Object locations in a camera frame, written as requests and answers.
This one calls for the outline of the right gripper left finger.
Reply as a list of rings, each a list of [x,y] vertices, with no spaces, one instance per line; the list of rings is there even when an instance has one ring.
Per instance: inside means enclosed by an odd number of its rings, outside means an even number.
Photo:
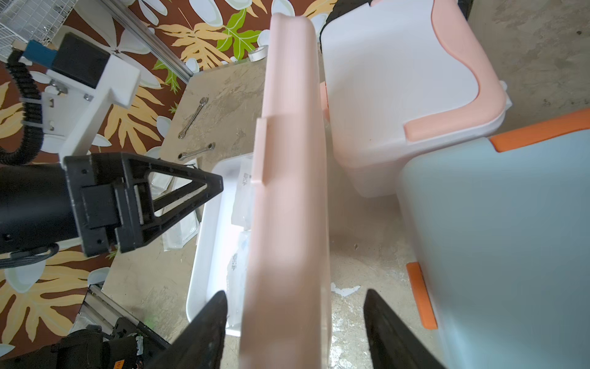
[[[147,368],[191,369],[221,367],[226,336],[227,296],[217,292],[184,329]]]

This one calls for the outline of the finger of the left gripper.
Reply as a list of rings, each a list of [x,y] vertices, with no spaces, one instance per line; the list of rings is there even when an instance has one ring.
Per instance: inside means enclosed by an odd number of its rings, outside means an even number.
[[[132,213],[138,223],[136,249],[152,243],[224,190],[220,175],[161,159],[135,156],[131,160],[133,179],[129,198],[136,201]],[[163,174],[187,183],[155,198],[151,193],[150,174]]]

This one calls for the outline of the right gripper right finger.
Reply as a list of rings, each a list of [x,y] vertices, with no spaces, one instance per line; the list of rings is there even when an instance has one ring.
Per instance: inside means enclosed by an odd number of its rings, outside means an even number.
[[[364,301],[364,321],[374,369],[444,369],[444,366],[373,289],[367,291]]]

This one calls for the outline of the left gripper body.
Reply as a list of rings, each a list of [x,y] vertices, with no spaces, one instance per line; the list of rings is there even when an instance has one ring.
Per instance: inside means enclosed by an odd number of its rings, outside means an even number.
[[[97,256],[118,246],[137,248],[136,201],[131,200],[131,154],[92,154],[63,158],[72,214],[85,255]]]

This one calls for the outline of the white tray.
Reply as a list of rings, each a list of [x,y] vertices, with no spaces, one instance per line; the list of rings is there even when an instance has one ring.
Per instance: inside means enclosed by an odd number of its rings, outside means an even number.
[[[227,276],[232,258],[238,252],[242,227],[231,223],[234,200],[243,162],[251,163],[252,155],[241,155],[219,161],[213,173],[223,179],[224,190],[204,205],[197,238],[195,260],[187,293],[186,315],[192,321],[219,291],[227,291]]]

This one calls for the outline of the pink first aid kit box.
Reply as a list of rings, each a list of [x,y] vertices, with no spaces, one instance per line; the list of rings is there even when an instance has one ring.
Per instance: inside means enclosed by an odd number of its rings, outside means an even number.
[[[308,18],[271,19],[252,185],[239,366],[326,368],[327,145],[317,35]]]

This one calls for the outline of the blue orange first aid kit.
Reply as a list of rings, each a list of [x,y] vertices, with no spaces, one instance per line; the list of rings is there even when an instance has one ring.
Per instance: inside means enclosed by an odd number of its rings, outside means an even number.
[[[445,366],[589,366],[588,110],[420,155],[397,196]]]

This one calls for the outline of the white first aid kit box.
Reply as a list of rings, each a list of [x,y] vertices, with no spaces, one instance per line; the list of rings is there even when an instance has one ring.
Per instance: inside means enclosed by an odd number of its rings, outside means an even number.
[[[511,100],[456,1],[339,1],[320,34],[333,153],[365,198],[412,158],[491,135]]]

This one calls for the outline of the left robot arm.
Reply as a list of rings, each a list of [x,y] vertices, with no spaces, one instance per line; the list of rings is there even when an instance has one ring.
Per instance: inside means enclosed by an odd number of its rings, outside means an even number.
[[[36,264],[78,239],[87,256],[147,246],[224,189],[220,175],[89,148],[139,72],[83,41],[13,49],[6,69],[24,108],[20,146],[1,152],[1,266]]]

